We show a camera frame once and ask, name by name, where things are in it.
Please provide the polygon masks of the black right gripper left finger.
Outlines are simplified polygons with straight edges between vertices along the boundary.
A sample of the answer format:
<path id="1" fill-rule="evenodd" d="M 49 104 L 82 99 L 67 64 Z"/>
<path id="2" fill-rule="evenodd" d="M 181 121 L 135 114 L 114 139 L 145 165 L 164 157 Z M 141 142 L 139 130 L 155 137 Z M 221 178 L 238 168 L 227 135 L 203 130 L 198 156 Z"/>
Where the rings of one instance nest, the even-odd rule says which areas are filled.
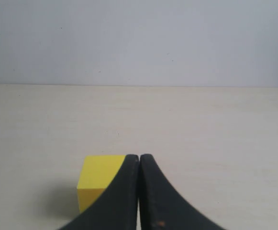
<path id="1" fill-rule="evenodd" d="M 129 154 L 96 201 L 62 230 L 135 230 L 139 157 Z"/>

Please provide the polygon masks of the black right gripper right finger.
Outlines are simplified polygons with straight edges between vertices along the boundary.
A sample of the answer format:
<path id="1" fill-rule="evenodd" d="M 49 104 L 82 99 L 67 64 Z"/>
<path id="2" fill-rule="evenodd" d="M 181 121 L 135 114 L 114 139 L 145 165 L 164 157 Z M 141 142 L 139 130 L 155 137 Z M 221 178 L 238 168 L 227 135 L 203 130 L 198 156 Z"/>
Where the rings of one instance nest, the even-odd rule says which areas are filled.
<path id="1" fill-rule="evenodd" d="M 138 199 L 143 230 L 223 229 L 177 192 L 151 154 L 140 157 Z"/>

